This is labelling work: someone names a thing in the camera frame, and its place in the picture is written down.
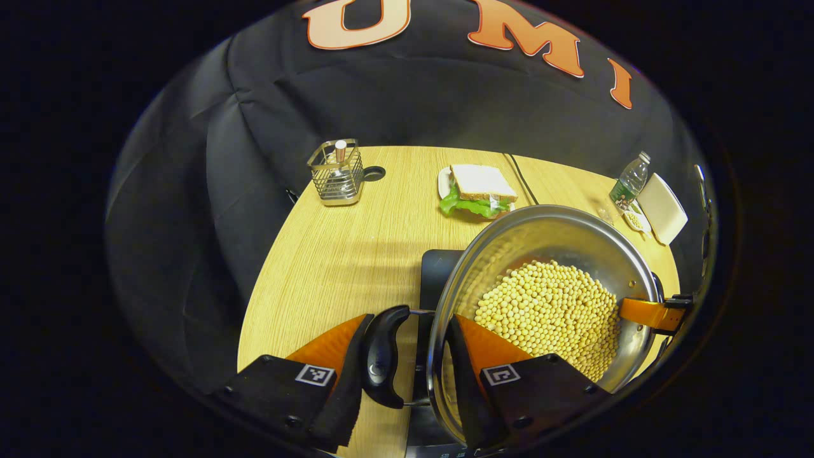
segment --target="water bottle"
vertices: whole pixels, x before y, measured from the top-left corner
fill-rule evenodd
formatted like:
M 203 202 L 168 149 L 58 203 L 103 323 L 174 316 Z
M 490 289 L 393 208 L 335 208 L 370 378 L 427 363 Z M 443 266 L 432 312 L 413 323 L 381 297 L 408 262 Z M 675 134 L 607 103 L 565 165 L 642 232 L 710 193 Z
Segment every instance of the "water bottle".
M 610 191 L 610 199 L 622 210 L 630 208 L 630 203 L 639 195 L 647 183 L 647 165 L 650 163 L 650 156 L 646 152 L 640 152 L 639 157 L 624 168 L 624 172 L 619 176 L 613 190 Z

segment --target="wire utensil holder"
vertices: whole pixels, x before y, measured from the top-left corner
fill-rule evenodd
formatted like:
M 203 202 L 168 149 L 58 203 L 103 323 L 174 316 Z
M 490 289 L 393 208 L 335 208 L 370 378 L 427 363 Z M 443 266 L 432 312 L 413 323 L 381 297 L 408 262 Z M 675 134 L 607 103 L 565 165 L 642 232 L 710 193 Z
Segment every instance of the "wire utensil holder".
M 337 148 L 337 142 L 345 142 L 347 147 Z M 359 201 L 365 172 L 356 139 L 324 142 L 308 159 L 308 165 L 324 205 L 351 205 Z

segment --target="black cloth backdrop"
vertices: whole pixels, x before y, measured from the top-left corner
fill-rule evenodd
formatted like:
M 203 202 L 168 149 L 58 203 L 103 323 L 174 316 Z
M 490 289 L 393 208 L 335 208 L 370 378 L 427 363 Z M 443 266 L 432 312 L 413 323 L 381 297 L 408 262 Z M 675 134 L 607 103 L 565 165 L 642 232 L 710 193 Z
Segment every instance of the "black cloth backdrop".
M 308 43 L 301 16 L 315 4 L 298 2 L 166 86 L 125 144 L 106 215 L 120 304 L 165 371 L 204 393 L 234 373 L 245 307 L 291 209 L 285 190 L 305 189 L 305 160 L 328 139 L 508 152 L 607 176 L 644 150 L 688 214 L 671 247 L 682 292 L 698 287 L 705 221 L 693 165 L 703 162 L 685 123 L 587 33 L 507 3 L 534 25 L 550 20 L 577 35 L 585 76 L 546 64 L 547 47 L 528 57 L 517 46 L 471 43 L 479 11 L 469 0 L 413 2 L 403 33 L 342 51 Z M 379 17 L 379 0 L 357 0 L 345 24 L 369 27 Z M 609 94 L 608 57 L 633 75 L 633 110 Z

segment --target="lettuce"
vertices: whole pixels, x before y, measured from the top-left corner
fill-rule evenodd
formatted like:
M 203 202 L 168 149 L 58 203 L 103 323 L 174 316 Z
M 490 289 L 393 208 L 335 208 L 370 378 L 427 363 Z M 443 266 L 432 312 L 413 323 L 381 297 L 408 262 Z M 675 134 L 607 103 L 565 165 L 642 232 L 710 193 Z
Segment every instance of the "lettuce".
M 454 209 L 469 210 L 474 214 L 479 214 L 485 218 L 492 218 L 503 211 L 509 211 L 509 201 L 501 200 L 496 208 L 492 208 L 492 203 L 489 200 L 463 200 L 461 199 L 461 192 L 458 190 L 457 183 L 452 182 L 449 184 L 449 194 L 441 199 L 439 204 L 441 211 L 449 216 Z

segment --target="table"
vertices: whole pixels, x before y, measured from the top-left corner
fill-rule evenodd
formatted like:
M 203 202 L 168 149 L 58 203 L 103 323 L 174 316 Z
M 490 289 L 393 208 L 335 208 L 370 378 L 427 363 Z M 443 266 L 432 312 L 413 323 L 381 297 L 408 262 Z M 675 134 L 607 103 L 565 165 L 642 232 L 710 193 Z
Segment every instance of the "table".
M 361 155 L 366 166 L 379 165 L 386 175 L 365 183 L 359 202 L 325 207 L 310 183 L 283 224 L 243 320 L 238 371 L 260 355 L 285 357 L 363 313 L 379 313 L 398 304 L 418 308 L 424 252 L 465 249 L 488 224 L 475 218 L 446 218 L 438 210 L 437 177 L 445 166 L 495 166 L 518 193 L 517 208 L 533 203 L 511 159 L 500 153 L 362 147 Z M 566 205 L 597 216 L 604 209 L 614 227 L 659 275 L 665 295 L 679 293 L 672 252 L 624 222 L 607 195 L 613 178 L 553 162 L 515 158 L 540 204 Z M 400 359 L 395 387 L 405 400 L 412 392 L 417 324 L 414 317 L 408 319 L 396 335 Z M 642 370 L 654 359 L 660 341 L 653 345 Z M 363 394 L 351 442 L 337 454 L 348 458 L 404 456 L 408 420 L 409 408 L 390 409 Z

